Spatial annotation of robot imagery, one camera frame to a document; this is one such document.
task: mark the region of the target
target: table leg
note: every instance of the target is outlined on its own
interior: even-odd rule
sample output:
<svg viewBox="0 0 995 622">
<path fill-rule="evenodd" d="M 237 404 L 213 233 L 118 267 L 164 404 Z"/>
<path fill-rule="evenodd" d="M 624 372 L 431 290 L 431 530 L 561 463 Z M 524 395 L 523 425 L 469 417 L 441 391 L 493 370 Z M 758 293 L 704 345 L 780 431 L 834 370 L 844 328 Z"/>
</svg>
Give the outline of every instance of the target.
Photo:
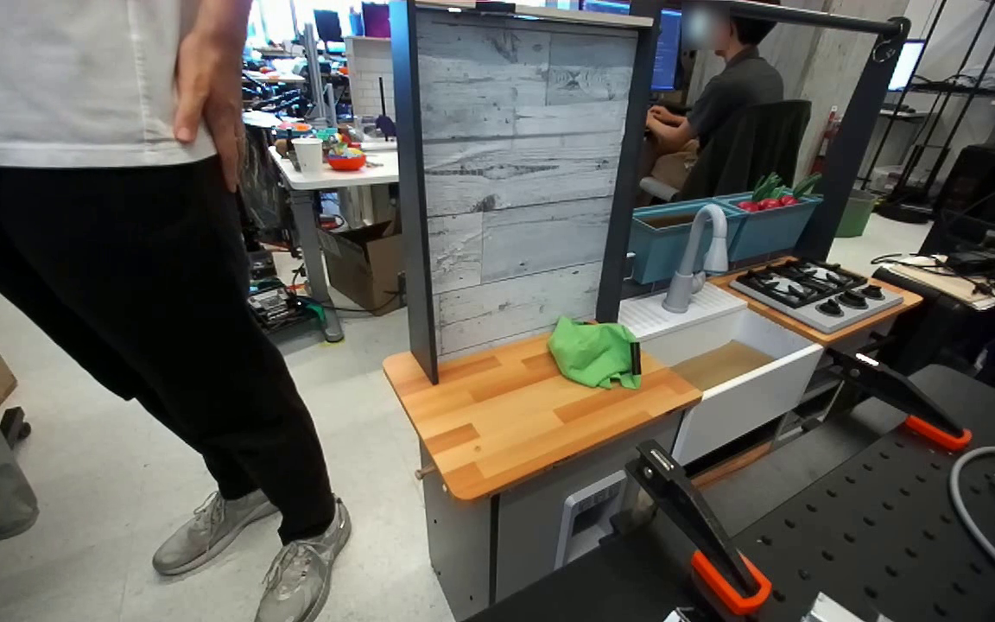
<svg viewBox="0 0 995 622">
<path fill-rule="evenodd" d="M 338 325 L 328 279 L 325 279 L 316 194 L 289 190 L 289 216 L 295 216 L 300 264 L 305 264 L 309 298 L 320 305 L 320 335 L 328 343 L 341 343 L 346 328 Z"/>
</svg>

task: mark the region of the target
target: black workbench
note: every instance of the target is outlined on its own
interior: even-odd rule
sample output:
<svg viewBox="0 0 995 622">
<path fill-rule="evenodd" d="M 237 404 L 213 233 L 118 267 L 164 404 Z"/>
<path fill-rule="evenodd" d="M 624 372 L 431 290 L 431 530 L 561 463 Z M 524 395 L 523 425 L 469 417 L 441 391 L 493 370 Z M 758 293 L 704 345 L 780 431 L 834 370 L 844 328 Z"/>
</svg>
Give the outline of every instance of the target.
<svg viewBox="0 0 995 622">
<path fill-rule="evenodd" d="M 973 446 L 995 446 L 995 391 L 947 368 L 912 372 Z M 858 616 L 888 619 L 995 619 L 995 563 L 973 545 L 951 509 L 954 456 L 901 431 L 901 415 L 864 401 L 850 417 L 827 423 L 760 463 L 704 492 L 735 545 L 775 582 L 760 619 L 800 619 L 815 596 Z M 963 493 L 995 542 L 995 456 L 973 461 Z M 590 555 L 524 588 L 480 622 L 624 619 L 662 622 L 674 608 L 716 619 L 685 575 L 685 542 L 662 531 L 613 537 Z"/>
</svg>

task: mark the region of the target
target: green cloth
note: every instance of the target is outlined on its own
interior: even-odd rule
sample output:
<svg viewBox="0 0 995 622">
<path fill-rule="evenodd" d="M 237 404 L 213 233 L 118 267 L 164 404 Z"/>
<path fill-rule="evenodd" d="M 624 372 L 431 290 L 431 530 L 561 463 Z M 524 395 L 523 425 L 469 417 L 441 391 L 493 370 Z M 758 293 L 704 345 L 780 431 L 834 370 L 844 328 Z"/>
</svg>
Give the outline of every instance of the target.
<svg viewBox="0 0 995 622">
<path fill-rule="evenodd" d="M 639 388 L 639 343 L 623 325 L 561 319 L 551 353 L 564 378 L 584 388 Z"/>
</svg>

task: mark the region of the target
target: gray sneaker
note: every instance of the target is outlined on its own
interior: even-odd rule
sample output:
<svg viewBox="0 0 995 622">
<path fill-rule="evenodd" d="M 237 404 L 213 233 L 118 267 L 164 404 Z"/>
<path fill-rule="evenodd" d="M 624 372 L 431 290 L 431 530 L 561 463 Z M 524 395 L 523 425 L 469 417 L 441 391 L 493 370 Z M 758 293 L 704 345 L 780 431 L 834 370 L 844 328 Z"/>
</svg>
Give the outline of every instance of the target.
<svg viewBox="0 0 995 622">
<path fill-rule="evenodd" d="M 334 502 L 334 520 L 317 539 L 295 539 L 268 563 L 256 622 L 316 622 L 333 592 L 333 563 L 349 537 L 349 509 Z"/>
<path fill-rule="evenodd" d="M 223 502 L 213 493 L 200 506 L 153 555 L 156 575 L 177 577 L 213 561 L 244 527 L 275 513 L 263 492 Z"/>
</svg>

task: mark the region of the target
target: chair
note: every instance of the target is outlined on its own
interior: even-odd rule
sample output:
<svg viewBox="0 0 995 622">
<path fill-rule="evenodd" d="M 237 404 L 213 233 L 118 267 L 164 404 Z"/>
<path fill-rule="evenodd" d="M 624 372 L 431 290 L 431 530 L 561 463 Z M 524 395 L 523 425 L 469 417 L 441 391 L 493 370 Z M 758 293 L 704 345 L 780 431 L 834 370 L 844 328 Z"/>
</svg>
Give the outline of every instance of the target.
<svg viewBox="0 0 995 622">
<path fill-rule="evenodd" d="M 650 175 L 639 179 L 639 190 L 678 199 L 750 190 L 768 172 L 795 179 L 810 118 L 810 101 L 743 106 L 713 136 L 682 190 Z"/>
</svg>

